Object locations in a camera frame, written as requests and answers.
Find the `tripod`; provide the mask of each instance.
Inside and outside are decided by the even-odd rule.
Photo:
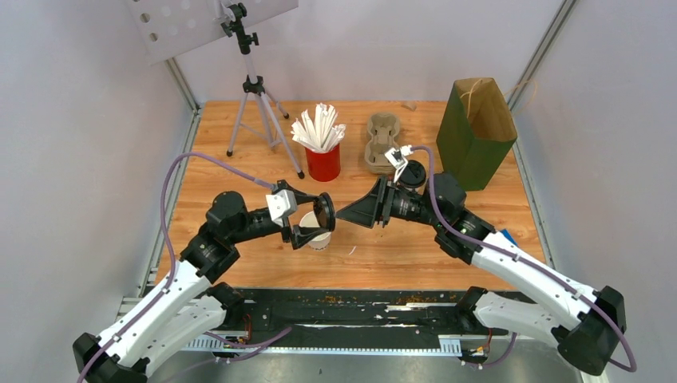
[[[237,118],[235,121],[235,126],[233,127],[231,142],[228,145],[228,151],[226,152],[226,155],[229,157],[232,156],[232,151],[233,147],[235,146],[237,132],[240,130],[240,127],[244,127],[250,132],[253,132],[257,136],[265,139],[266,142],[268,142],[268,146],[270,146],[271,148],[275,147],[277,144],[281,142],[284,145],[284,148],[287,150],[287,154],[289,154],[289,157],[291,158],[291,162],[294,165],[296,174],[299,175],[300,179],[303,179],[305,175],[303,174],[303,171],[301,170],[301,167],[299,166],[299,162],[296,160],[296,157],[294,157],[294,153],[291,152],[289,143],[287,143],[287,140],[284,138],[284,133],[282,132],[282,129],[279,127],[279,122],[275,117],[275,112],[273,112],[273,109],[271,108],[271,102],[275,103],[275,106],[282,113],[285,119],[289,118],[289,113],[287,113],[287,111],[284,110],[283,106],[279,103],[279,101],[277,101],[273,97],[271,92],[263,87],[263,77],[257,76],[256,71],[254,70],[254,61],[251,59],[251,56],[249,54],[251,52],[250,45],[252,43],[254,45],[258,45],[259,37],[256,35],[256,33],[248,35],[244,32],[242,18],[245,16],[247,16],[247,9],[244,8],[244,5],[242,3],[236,5],[234,4],[228,7],[228,18],[230,20],[228,22],[221,23],[221,27],[224,29],[224,32],[229,37],[231,37],[233,33],[235,33],[235,35],[237,36],[237,42],[238,45],[240,46],[240,52],[242,53],[244,57],[244,63],[247,66],[247,80],[242,84],[244,96],[242,97],[242,101],[240,102],[240,108],[237,111]],[[247,104],[247,99],[249,98],[250,93],[253,93],[254,99],[256,100],[256,105],[259,108],[259,115],[261,116],[263,127],[265,128],[265,135],[261,134],[260,132],[257,132],[256,130],[242,123],[244,106]],[[268,116],[270,116],[278,135],[277,139],[275,140],[273,140],[271,126],[270,124],[268,124]]]

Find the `white paper cup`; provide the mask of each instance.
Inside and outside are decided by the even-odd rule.
[[[300,227],[319,227],[319,223],[317,222],[317,218],[315,218],[315,213],[310,212],[301,218],[301,222],[299,223]],[[331,233],[324,233],[320,234],[317,237],[311,239],[311,241],[308,243],[308,246],[311,247],[311,249],[315,251],[321,251],[324,250],[327,245],[329,245],[329,241],[331,240]]]

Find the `blue object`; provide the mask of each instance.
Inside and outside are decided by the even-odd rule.
[[[515,242],[515,239],[513,238],[513,236],[510,235],[510,233],[508,233],[508,229],[501,230],[501,234],[503,234],[505,236],[505,238],[508,239],[508,241],[512,242],[513,245],[517,246],[517,242]]]

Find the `tripod leg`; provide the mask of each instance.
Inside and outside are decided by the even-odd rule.
[[[237,131],[240,130],[240,124],[242,123],[242,114],[244,113],[244,106],[247,104],[247,98],[249,93],[245,92],[240,101],[240,108],[237,109],[237,118],[235,119],[235,126],[233,127],[233,133],[231,135],[231,143],[228,145],[228,151],[226,156],[232,156],[232,149],[235,146],[235,138],[237,137]]]
[[[266,94],[267,94],[268,97],[275,103],[275,106],[277,107],[277,109],[279,110],[279,112],[282,113],[282,117],[284,117],[285,119],[289,120],[289,113],[287,113],[287,111],[284,110],[284,107],[282,106],[282,103],[280,103],[279,101],[277,101],[277,99],[273,96],[273,94],[271,93],[270,90],[266,89]]]
[[[287,142],[287,139],[284,138],[284,133],[282,133],[282,129],[279,127],[279,122],[277,122],[277,119],[275,118],[275,112],[273,112],[273,108],[271,108],[270,102],[271,99],[268,97],[266,93],[261,94],[263,106],[266,108],[266,111],[268,112],[269,115],[271,115],[271,119],[273,120],[273,125],[275,126],[275,129],[277,130],[277,134],[279,135],[279,139],[282,141],[282,144],[284,145],[284,148],[287,150],[287,154],[289,154],[289,157],[291,158],[291,162],[294,164],[294,169],[296,170],[296,174],[299,175],[299,178],[302,180],[303,177],[306,175],[303,174],[303,171],[301,170],[301,167],[299,166],[299,162],[296,161],[296,157],[294,157],[294,153],[291,152],[291,148],[289,147],[289,143]]]
[[[263,100],[263,96],[265,96],[266,93],[261,93],[261,95],[255,94],[254,98],[256,99],[256,104],[259,106],[259,115],[261,115],[261,121],[263,122],[263,128],[266,130],[266,139],[268,140],[268,145],[272,146],[273,143],[273,135],[271,132],[271,125],[268,124],[268,116],[266,115],[266,108],[265,106],[270,107],[267,105],[266,101]],[[277,123],[277,118],[275,118],[274,114],[271,114],[271,119],[273,120],[274,123]]]

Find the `bundle of straws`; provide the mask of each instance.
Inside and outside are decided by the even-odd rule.
[[[301,121],[291,125],[292,140],[316,153],[331,152],[346,136],[346,125],[334,126],[339,114],[332,105],[317,104],[315,106],[315,122],[311,120],[306,109],[301,113]]]

